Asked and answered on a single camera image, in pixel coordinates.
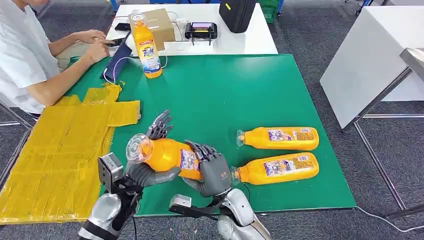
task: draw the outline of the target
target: cardboard box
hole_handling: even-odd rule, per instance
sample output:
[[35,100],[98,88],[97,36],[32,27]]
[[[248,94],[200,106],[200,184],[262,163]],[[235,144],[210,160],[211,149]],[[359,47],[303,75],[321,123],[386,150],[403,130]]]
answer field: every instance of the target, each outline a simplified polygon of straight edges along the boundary
[[165,50],[164,42],[175,42],[174,27],[165,8],[145,11],[145,24],[153,33],[158,51]]

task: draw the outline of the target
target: person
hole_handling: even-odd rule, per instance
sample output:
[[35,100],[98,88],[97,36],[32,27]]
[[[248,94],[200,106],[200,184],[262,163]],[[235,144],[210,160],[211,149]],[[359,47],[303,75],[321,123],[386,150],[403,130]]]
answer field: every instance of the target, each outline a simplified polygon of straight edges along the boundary
[[[31,6],[49,0],[0,1],[0,95],[38,118],[88,68],[109,56],[106,35],[80,31],[50,42]],[[68,67],[71,57],[80,57]]]

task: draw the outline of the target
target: yellow tape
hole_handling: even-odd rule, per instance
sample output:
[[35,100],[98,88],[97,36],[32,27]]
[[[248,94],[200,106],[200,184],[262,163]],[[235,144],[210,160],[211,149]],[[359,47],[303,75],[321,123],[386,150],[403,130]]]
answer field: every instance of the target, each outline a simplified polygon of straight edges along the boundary
[[97,158],[114,127],[135,124],[140,102],[115,102],[121,88],[90,88],[47,107],[0,192],[0,223],[84,221],[99,195]]

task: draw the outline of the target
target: orange bottle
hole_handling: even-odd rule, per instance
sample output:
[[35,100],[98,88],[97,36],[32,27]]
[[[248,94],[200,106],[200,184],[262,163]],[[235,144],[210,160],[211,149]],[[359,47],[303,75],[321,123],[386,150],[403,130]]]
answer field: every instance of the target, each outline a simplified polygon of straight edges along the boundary
[[129,22],[144,75],[153,79],[162,74],[162,67],[153,33],[145,24],[145,18],[142,13],[133,13],[129,16]]
[[187,144],[160,138],[150,140],[146,135],[134,135],[126,145],[126,158],[130,163],[146,163],[156,172],[181,168],[180,177],[201,180],[199,160]]
[[237,145],[257,149],[314,150],[320,143],[313,127],[257,127],[251,131],[238,130]]
[[314,177],[320,171],[317,159],[310,152],[256,159],[242,167],[232,167],[232,182],[237,185],[275,184]]

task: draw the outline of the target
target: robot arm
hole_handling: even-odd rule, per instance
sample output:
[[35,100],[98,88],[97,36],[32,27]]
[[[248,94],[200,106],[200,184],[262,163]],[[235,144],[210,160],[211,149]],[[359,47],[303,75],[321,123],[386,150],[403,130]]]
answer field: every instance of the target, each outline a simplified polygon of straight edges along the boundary
[[222,205],[231,212],[218,218],[218,232],[226,240],[271,240],[270,232],[256,217],[253,209],[240,189],[231,190]]
[[100,181],[107,193],[95,203],[91,214],[78,232],[77,240],[116,240],[125,223],[136,213],[143,189],[172,181],[180,173],[175,167],[167,172],[155,172],[145,163],[122,164],[113,153],[98,159]]
[[169,210],[188,217],[211,217],[217,208],[220,211],[218,231],[226,240],[271,240],[271,235],[259,221],[246,198],[239,189],[232,188],[231,174],[225,157],[213,147],[186,141],[199,159],[200,172],[204,181],[183,178],[203,197],[213,196],[207,207],[191,205],[191,198],[177,194]]

